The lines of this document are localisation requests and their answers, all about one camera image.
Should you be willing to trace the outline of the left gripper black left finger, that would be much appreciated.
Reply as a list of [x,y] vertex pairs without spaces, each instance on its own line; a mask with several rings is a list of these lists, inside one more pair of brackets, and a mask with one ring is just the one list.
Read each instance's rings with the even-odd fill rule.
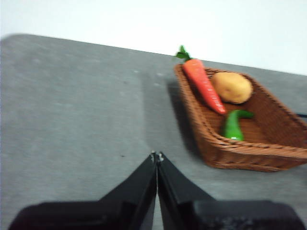
[[44,202],[19,211],[11,230],[140,230],[153,216],[156,197],[153,151],[118,186],[97,201]]

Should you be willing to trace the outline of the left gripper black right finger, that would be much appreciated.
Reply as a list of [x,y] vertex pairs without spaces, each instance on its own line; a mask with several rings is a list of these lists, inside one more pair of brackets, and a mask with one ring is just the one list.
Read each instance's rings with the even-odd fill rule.
[[216,200],[157,153],[158,195],[166,230],[303,230],[294,209],[269,200]]

